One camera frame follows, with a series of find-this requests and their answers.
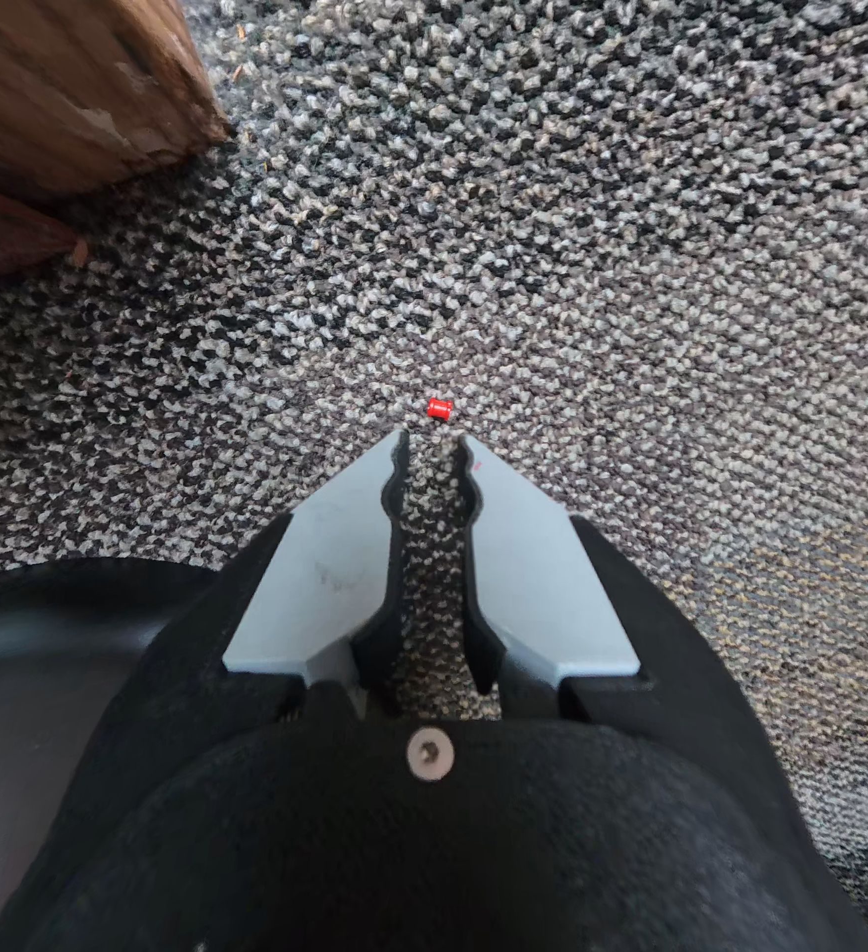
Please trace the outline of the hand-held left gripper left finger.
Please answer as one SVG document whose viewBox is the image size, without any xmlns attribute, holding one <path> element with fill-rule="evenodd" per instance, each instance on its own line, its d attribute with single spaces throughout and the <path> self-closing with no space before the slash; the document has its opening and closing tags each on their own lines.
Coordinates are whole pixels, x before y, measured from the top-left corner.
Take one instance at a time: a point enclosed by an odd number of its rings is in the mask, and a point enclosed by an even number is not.
<svg viewBox="0 0 868 952">
<path fill-rule="evenodd" d="M 408 433 L 394 430 L 291 512 L 223 655 L 228 673 L 336 684 L 359 715 L 403 643 Z"/>
</svg>

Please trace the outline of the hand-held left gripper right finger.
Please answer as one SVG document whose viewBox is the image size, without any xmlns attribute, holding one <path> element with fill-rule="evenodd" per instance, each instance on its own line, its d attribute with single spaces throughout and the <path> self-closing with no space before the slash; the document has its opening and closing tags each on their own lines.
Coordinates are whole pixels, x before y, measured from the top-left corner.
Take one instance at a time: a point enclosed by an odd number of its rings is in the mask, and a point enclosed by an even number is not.
<svg viewBox="0 0 868 952">
<path fill-rule="evenodd" d="M 464 653 L 504 718 L 558 718 L 564 686 L 642 687 L 642 663 L 567 509 L 470 435 L 458 446 Z"/>
</svg>

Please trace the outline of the wooden table leg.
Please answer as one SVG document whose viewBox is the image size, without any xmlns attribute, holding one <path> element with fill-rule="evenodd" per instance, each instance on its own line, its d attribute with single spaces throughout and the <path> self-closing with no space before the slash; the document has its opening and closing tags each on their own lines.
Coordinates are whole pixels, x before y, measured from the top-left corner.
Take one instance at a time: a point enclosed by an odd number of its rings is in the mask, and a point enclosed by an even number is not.
<svg viewBox="0 0 868 952">
<path fill-rule="evenodd" d="M 0 1 L 0 273 L 79 244 L 43 206 L 229 132 L 181 2 Z"/>
</svg>

